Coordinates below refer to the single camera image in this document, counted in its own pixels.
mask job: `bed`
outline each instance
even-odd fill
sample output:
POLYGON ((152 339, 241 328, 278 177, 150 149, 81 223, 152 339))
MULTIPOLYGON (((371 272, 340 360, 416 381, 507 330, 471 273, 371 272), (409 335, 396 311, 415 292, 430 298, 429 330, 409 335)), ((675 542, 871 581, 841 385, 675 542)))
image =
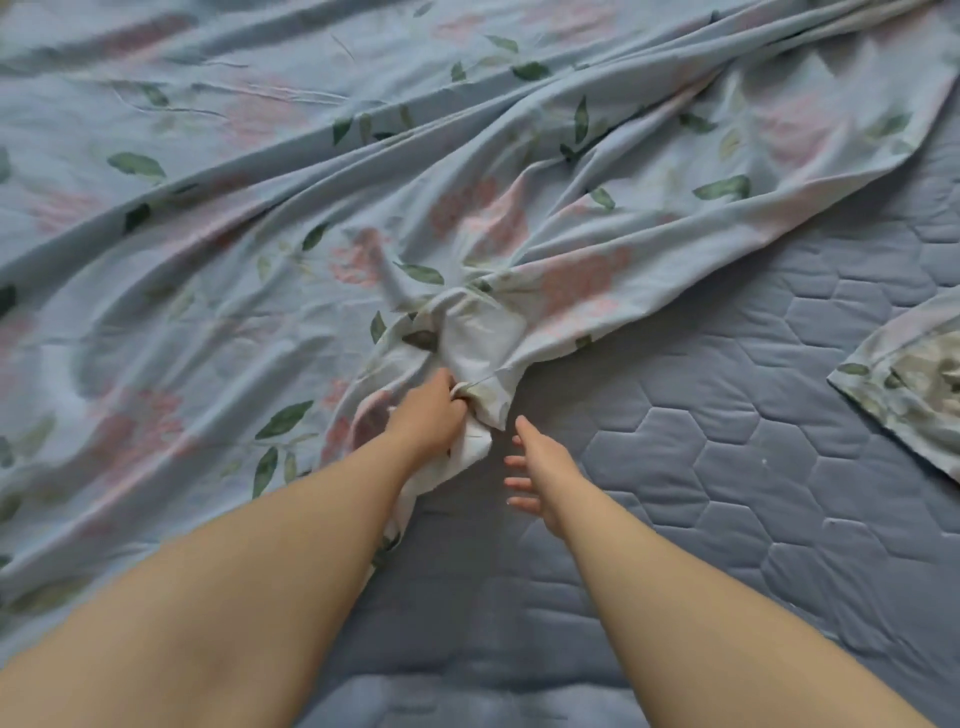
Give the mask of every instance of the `bed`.
POLYGON ((498 429, 520 412, 638 518, 957 724, 960 493, 826 379, 960 283, 938 45, 955 8, 86 9, 0 24, 0 656, 365 441, 440 358, 474 387, 475 437, 406 494, 301 725, 644 724, 569 555, 503 504, 498 429), (814 118, 799 152, 742 157, 848 71, 882 78, 900 33, 932 34, 937 61, 912 99, 891 77, 855 133, 814 118), (663 88, 625 101, 651 69, 663 88), (728 124, 769 88, 779 115, 728 124), (663 175, 694 145, 724 179, 663 175), (455 260, 421 242, 444 237, 455 260), (640 271, 651 246, 696 262, 640 271), (541 280, 559 285, 532 296, 541 280))

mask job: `right hand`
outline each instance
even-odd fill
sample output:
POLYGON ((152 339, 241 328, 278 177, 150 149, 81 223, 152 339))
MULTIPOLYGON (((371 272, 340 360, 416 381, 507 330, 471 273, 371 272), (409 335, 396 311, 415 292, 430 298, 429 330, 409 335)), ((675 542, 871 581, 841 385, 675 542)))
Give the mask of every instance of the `right hand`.
POLYGON ((569 451, 541 434, 522 415, 516 418, 514 444, 523 448, 523 454, 508 455, 504 462, 510 468, 526 472, 528 477, 504 478, 504 485, 522 494, 509 497, 507 503, 518 511, 542 517, 550 533, 563 538, 558 502, 570 488, 586 480, 569 451))

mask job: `quilted mattress cover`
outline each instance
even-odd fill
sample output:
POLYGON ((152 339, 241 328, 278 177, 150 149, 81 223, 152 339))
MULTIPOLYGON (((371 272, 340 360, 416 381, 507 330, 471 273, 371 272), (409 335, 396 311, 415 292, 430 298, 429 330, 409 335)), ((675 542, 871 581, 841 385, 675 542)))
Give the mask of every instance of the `quilted mattress cover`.
MULTIPOLYGON (((512 412, 938 726, 960 725, 960 492, 827 375, 960 283, 958 181, 954 93, 900 170, 652 318, 534 367, 512 412)), ((420 500, 301 725, 646 725, 570 555, 503 506, 507 447, 499 436, 420 500)))

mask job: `forearm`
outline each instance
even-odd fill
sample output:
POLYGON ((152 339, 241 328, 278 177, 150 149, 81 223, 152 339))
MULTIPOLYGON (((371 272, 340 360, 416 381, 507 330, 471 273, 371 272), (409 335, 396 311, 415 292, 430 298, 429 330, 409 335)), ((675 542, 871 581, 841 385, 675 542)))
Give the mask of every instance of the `forearm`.
POLYGON ((599 489, 568 487, 556 503, 617 657, 657 728, 929 726, 802 620, 663 539, 599 489))
POLYGON ((51 725, 289 724, 417 465, 382 435, 164 546, 11 662, 5 716, 47 725, 34 721, 42 706, 51 725))

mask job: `crumpled fabric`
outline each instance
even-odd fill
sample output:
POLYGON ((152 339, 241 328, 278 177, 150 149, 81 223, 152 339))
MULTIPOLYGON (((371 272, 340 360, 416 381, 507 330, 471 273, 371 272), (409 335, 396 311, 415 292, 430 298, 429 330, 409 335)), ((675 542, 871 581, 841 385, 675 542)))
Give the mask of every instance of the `crumpled fabric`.
POLYGON ((828 381, 960 482, 960 288, 874 331, 828 381))
POLYGON ((903 163, 960 58, 923 0, 213 5, 3 21, 0 657, 446 366, 382 562, 527 367, 903 163))

